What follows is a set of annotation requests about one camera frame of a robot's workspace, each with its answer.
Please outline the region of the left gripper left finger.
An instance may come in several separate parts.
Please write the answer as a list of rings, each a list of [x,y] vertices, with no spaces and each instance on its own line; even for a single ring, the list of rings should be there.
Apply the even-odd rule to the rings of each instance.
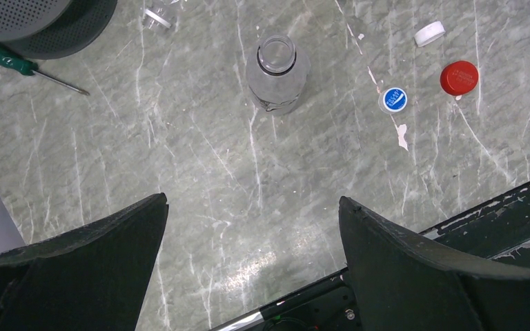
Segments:
[[[0,254],[0,330],[134,330],[168,218],[163,193]]]

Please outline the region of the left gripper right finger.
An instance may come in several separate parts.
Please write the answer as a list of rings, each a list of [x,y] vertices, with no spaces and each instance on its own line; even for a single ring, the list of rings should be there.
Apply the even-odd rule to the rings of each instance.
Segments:
[[[530,268],[442,245],[349,197],[339,226],[364,330],[530,330]]]

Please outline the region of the blue Pocari Sweat cap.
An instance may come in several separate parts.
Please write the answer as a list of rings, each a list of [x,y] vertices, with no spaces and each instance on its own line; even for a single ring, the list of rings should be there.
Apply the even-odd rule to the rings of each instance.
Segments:
[[[391,87],[379,94],[378,105],[387,114],[397,114],[407,107],[408,95],[402,88]]]

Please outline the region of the red orange bottle cap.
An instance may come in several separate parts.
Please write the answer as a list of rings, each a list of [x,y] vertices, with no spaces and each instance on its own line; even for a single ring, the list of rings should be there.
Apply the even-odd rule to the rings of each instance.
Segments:
[[[468,61],[456,61],[447,65],[440,74],[440,85],[449,95],[461,96],[472,91],[478,84],[479,72]]]

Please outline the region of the clear bottle black label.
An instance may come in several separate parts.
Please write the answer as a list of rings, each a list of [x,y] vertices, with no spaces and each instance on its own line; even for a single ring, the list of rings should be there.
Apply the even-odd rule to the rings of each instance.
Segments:
[[[288,36],[261,38],[248,55],[245,69],[254,105],[272,116],[294,111],[310,69],[307,53]]]

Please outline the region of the small white bottle cap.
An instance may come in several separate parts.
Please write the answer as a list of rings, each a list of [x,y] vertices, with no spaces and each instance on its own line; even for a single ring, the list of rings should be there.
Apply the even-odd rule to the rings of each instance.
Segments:
[[[418,47],[424,47],[445,34],[446,30],[441,21],[424,26],[414,34],[414,40]]]

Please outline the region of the clear Pocari Sweat bottle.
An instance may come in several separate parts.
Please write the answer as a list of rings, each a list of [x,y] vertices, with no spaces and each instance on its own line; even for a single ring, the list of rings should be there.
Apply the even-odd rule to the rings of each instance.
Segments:
[[[183,1],[151,1],[143,9],[142,26],[157,34],[176,31]]]

